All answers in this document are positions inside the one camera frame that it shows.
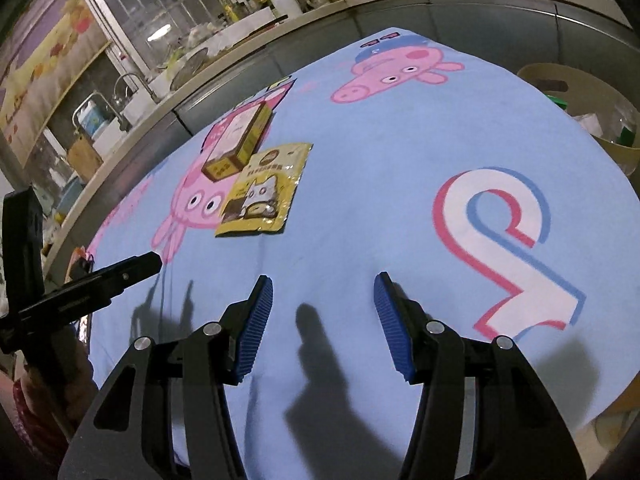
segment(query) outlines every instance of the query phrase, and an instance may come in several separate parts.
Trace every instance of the kitchen counter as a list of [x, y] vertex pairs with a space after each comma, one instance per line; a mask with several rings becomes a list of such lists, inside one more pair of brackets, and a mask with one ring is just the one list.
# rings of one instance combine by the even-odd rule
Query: kitchen counter
[[[44, 265], [45, 276], [50, 282], [61, 285], [66, 264], [73, 248], [78, 245], [87, 245], [91, 241], [109, 211], [126, 196], [155, 164], [158, 164], [169, 153], [186, 142], [190, 136], [196, 134], [198, 131], [196, 128], [206, 125], [207, 121], [210, 123], [216, 119], [219, 115], [217, 111], [215, 116], [207, 116], [205, 119], [200, 118], [194, 121], [190, 121], [189, 117], [183, 117], [181, 113], [182, 110], [189, 110], [204, 99], [210, 98], [213, 93], [228, 82], [229, 77], [233, 77], [234, 70], [238, 70], [237, 67], [241, 66], [246, 60], [264, 56], [265, 52], [275, 53], [274, 61], [271, 64], [278, 67], [281, 73], [290, 73], [293, 72], [293, 70], [290, 70], [292, 67], [284, 62], [278, 62], [277, 51], [281, 48], [286, 51], [287, 44], [284, 42], [294, 41], [294, 38], [298, 38], [300, 46], [296, 47], [295, 52], [302, 55], [309, 50], [309, 56], [314, 56], [316, 54], [315, 44], [311, 45], [311, 48], [304, 43], [300, 43], [300, 38], [303, 37], [309, 37], [309, 41], [314, 41], [313, 35], [307, 33], [307, 30], [310, 31], [312, 27], [324, 26], [324, 24], [334, 27], [335, 24], [342, 23], [344, 20], [355, 20], [354, 26], [351, 27], [350, 25], [351, 28], [348, 30], [353, 30], [353, 34], [357, 39], [357, 36], [364, 37], [370, 34], [370, 32], [364, 30], [365, 25], [363, 23], [366, 20], [358, 20], [357, 18], [357, 16], [364, 16], [364, 14], [358, 14], [361, 10], [362, 12], [366, 11], [369, 21], [380, 22], [379, 26], [375, 25], [377, 27], [376, 30], [380, 30], [396, 24], [407, 27], [406, 20], [408, 18], [403, 12], [406, 12], [409, 8], [414, 9], [415, 7], [418, 9], [418, 6], [421, 6], [418, 10], [422, 12], [423, 7], [426, 10], [427, 6], [434, 2], [441, 5], [441, 8], [445, 8], [446, 5], [453, 2], [465, 4], [464, 0], [342, 0], [267, 30], [235, 47], [228, 54], [206, 67], [178, 91], [167, 95], [160, 104], [145, 114], [128, 135], [114, 147], [111, 155], [108, 156], [97, 173], [95, 173], [95, 176], [84, 188], [66, 216], [58, 234], [58, 239], [50, 250]], [[508, 9], [524, 9], [527, 11], [528, 16], [531, 14], [537, 20], [548, 18], [553, 22], [558, 19], [558, 14], [564, 13], [565, 15], [562, 18], [567, 20], [568, 23], [578, 23], [582, 28], [598, 30], [608, 38], [615, 38], [615, 41], [625, 45], [627, 48], [637, 50], [639, 47], [637, 38], [630, 31], [628, 21], [613, 0], [488, 0], [487, 4], [495, 7], [503, 6]], [[393, 5], [395, 5], [393, 9], [396, 9], [396, 12], [391, 15], [387, 11]], [[418, 14], [418, 16], [424, 16], [425, 22], [427, 17], [433, 19], [432, 16], [428, 16], [428, 12]], [[439, 25], [437, 20], [434, 20], [433, 28], [434, 30], [443, 30], [445, 27]], [[336, 47], [340, 48], [341, 45], [354, 41], [352, 38], [347, 38], [348, 33], [344, 33], [340, 28], [325, 27], [325, 29], [322, 32], [322, 38], [334, 41], [335, 46], [328, 45], [327, 48], [330, 48], [328, 52], [318, 51], [317, 59], [335, 50]], [[531, 37], [537, 37], [533, 30], [531, 34]], [[433, 33], [427, 34], [427, 36], [447, 43], [446, 38], [442, 37], [442, 32], [436, 32], [435, 37]], [[472, 54], [485, 57], [485, 59], [491, 57], [490, 55], [483, 56], [482, 53], [478, 54], [476, 52], [472, 52]], [[557, 57], [557, 62], [561, 62], [561, 58], [566, 57], [566, 55], [566, 53], [558, 52], [554, 54], [553, 59]], [[640, 52], [638, 55], [638, 63], [640, 64]], [[311, 60], [301, 60], [300, 62], [303, 62], [304, 65], [307, 62], [311, 62]], [[260, 82], [261, 77], [268, 77], [267, 75], [260, 76], [262, 72], [258, 68], [249, 66], [247, 69], [247, 77], [251, 77], [252, 71], [256, 74], [257, 84]], [[513, 69], [511, 66], [506, 66], [506, 68], [517, 70], [518, 67], [514, 64]], [[267, 81], [266, 84], [268, 84], [276, 80], [276, 78], [272, 81], [265, 80]], [[235, 97], [233, 99], [236, 99], [237, 103], [264, 86], [266, 85], [263, 84], [255, 89], [243, 87], [239, 91], [244, 92], [244, 95], [238, 94], [238, 96], [235, 96], [236, 94], [234, 94]], [[226, 106], [226, 108], [220, 108], [222, 111], [235, 104], [230, 101], [232, 104], [227, 105], [224, 99], [218, 101], [220, 106]], [[173, 135], [170, 133], [172, 131], [180, 131], [180, 133]], [[154, 156], [148, 156], [149, 150], [153, 150]]]

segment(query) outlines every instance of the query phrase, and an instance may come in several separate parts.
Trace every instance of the large number 2 print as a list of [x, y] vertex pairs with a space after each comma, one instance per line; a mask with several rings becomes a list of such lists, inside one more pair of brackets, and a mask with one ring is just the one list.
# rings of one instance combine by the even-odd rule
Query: large number 2 print
[[[486, 192], [511, 210], [504, 234], [478, 216], [478, 199]], [[451, 253], [509, 294], [475, 323], [486, 338], [516, 337], [537, 325], [564, 330], [575, 322], [585, 295], [530, 254], [546, 241], [551, 215], [542, 192], [526, 177], [503, 168], [452, 177], [436, 196], [433, 224]]]

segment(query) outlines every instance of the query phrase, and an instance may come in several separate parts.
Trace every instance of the faucet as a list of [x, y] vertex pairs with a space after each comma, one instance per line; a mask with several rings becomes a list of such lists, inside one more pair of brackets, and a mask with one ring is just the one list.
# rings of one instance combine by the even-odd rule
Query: faucet
[[91, 92], [87, 96], [87, 98], [80, 103], [80, 106], [76, 108], [73, 115], [71, 116], [71, 122], [76, 128], [80, 129], [80, 122], [78, 121], [78, 114], [80, 113], [80, 110], [85, 104], [89, 102], [92, 97], [99, 97], [104, 101], [104, 103], [107, 105], [107, 108], [113, 112], [118, 122], [120, 123], [120, 130], [122, 130], [123, 132], [128, 132], [131, 129], [131, 123], [129, 122], [129, 120], [121, 113], [117, 112], [113, 105], [111, 105], [111, 103], [107, 101], [107, 98], [98, 91]]
[[135, 77], [138, 81], [140, 81], [141, 85], [145, 88], [145, 90], [148, 92], [148, 94], [153, 99], [153, 102], [155, 102], [156, 104], [160, 104], [161, 99], [151, 89], [151, 87], [147, 84], [145, 79], [143, 77], [140, 77], [140, 74], [137, 74], [135, 72], [127, 72], [126, 74], [122, 74], [119, 78], [116, 79], [116, 84], [113, 85], [113, 98], [114, 99], [118, 98], [118, 96], [116, 94], [116, 90], [118, 89], [118, 83], [121, 80], [123, 80], [124, 78], [126, 78], [127, 76]]

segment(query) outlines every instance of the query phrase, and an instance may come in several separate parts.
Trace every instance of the metal screw head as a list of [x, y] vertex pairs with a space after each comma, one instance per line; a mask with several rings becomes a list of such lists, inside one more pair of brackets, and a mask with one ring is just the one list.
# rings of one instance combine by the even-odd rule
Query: metal screw head
[[505, 335], [499, 336], [495, 343], [503, 350], [511, 350], [513, 348], [513, 341]]
[[202, 331], [205, 335], [217, 335], [222, 332], [222, 327], [219, 323], [209, 323], [204, 326]]
[[151, 339], [148, 337], [139, 337], [136, 339], [136, 342], [133, 343], [136, 350], [144, 350], [145, 348], [148, 348], [149, 345], [151, 345]]
[[427, 323], [427, 332], [430, 334], [442, 334], [444, 325], [439, 321], [430, 321]]

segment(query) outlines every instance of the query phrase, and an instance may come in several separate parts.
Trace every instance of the cartoon eye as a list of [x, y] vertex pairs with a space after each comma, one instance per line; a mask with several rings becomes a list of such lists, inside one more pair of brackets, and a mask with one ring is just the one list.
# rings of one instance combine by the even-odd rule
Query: cartoon eye
[[191, 200], [189, 200], [189, 203], [187, 204], [187, 211], [191, 211], [192, 209], [194, 209], [202, 200], [202, 192], [199, 191], [197, 192], [195, 195], [193, 195], [191, 197]]
[[212, 215], [220, 207], [220, 202], [222, 202], [222, 197], [220, 195], [212, 196], [211, 198], [209, 198], [207, 205], [204, 206], [204, 209], [202, 210], [202, 214], [204, 216]]

